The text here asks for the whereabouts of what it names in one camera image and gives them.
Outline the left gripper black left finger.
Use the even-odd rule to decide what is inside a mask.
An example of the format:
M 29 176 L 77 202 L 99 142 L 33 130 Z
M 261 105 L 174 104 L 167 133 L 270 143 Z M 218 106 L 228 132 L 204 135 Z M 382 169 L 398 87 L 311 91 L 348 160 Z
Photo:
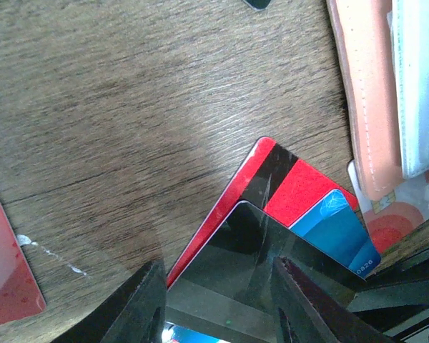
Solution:
M 149 261 L 54 342 L 161 342 L 167 285 L 164 262 Z

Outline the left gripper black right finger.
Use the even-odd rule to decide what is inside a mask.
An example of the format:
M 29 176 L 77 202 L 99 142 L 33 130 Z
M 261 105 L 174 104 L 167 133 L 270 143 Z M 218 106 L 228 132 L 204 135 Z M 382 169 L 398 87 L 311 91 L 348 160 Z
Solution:
M 271 273 L 277 342 L 389 342 L 341 307 L 289 259 L 275 257 Z

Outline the pink leather card holder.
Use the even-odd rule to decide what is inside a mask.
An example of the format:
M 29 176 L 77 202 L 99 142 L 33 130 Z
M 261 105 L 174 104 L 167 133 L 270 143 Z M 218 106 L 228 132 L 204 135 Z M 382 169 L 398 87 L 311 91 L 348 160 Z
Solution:
M 429 1 L 329 1 L 355 168 L 377 201 L 429 170 Z

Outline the plain black card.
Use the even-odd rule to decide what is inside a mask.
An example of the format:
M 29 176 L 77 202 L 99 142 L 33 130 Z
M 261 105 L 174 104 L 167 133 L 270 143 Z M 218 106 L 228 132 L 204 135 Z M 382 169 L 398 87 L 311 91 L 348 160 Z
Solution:
M 275 342 L 272 263 L 285 257 L 341 305 L 364 280 L 240 201 L 167 293 L 166 320 L 227 342 Z

